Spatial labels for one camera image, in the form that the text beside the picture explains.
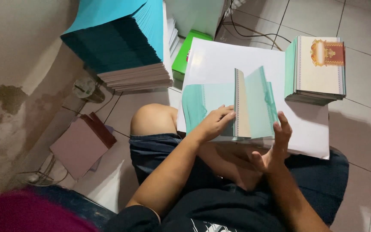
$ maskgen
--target wall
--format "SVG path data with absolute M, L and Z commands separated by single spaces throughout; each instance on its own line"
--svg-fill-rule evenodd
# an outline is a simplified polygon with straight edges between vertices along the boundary
M 82 61 L 62 44 L 77 0 L 0 0 L 0 192 L 69 94 Z

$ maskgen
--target tiled floor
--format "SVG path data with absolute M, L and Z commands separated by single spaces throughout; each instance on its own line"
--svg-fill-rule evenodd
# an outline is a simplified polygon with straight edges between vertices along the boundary
M 233 20 L 263 34 L 278 34 L 289 40 L 296 35 L 344 39 L 348 95 L 343 101 L 329 104 L 330 145 L 342 151 L 351 165 L 345 198 L 331 229 L 371 231 L 371 0 L 247 0 L 234 11 Z M 246 29 L 237 29 L 243 35 L 253 35 Z M 282 50 L 289 45 L 280 37 L 272 38 Z M 277 49 L 264 37 L 238 35 L 230 25 L 220 30 L 216 40 Z M 107 102 L 113 92 L 103 90 Z M 132 115 L 149 103 L 177 108 L 180 98 L 181 90 L 174 87 L 114 93 L 97 115 L 115 129 L 118 142 L 104 155 L 98 171 L 88 173 L 74 189 L 118 212 L 137 188 L 128 144 Z M 90 113 L 101 106 L 86 104 L 81 112 Z

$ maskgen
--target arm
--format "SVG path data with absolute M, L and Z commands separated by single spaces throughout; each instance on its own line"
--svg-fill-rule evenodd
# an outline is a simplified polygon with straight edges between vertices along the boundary
M 258 152 L 252 152 L 251 162 L 265 174 L 277 204 L 294 231 L 330 231 L 307 202 L 290 171 L 284 165 L 291 127 L 283 112 L 280 111 L 278 117 L 281 126 L 277 122 L 273 124 L 275 144 L 263 156 Z
M 234 117 L 233 106 L 210 112 L 146 178 L 126 207 L 142 205 L 165 215 L 187 182 L 199 146 L 217 137 Z

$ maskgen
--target hand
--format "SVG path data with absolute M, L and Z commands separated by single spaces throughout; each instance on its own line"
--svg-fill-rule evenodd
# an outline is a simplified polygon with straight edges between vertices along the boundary
M 219 136 L 227 124 L 236 116 L 234 106 L 213 110 L 196 126 L 188 136 L 196 138 L 199 142 L 207 142 Z
M 287 158 L 287 147 L 289 146 L 292 130 L 284 113 L 279 111 L 277 115 L 281 126 L 278 122 L 273 123 L 275 133 L 273 147 L 263 156 L 257 151 L 251 152 L 251 155 L 249 154 L 250 162 L 258 171 L 265 174 L 271 174 L 284 167 L 284 159 Z

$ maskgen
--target white paper sheet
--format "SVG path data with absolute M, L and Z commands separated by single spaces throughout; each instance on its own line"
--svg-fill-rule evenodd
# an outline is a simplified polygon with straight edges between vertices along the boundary
M 231 82 L 234 81 L 234 68 L 244 73 L 252 73 L 264 66 L 266 79 L 272 83 L 276 108 L 284 112 L 293 129 L 289 150 L 297 154 L 328 159 L 328 106 L 286 102 L 284 63 L 284 52 L 194 38 L 183 88 L 190 84 Z M 180 102 L 177 130 L 185 132 L 185 125 Z

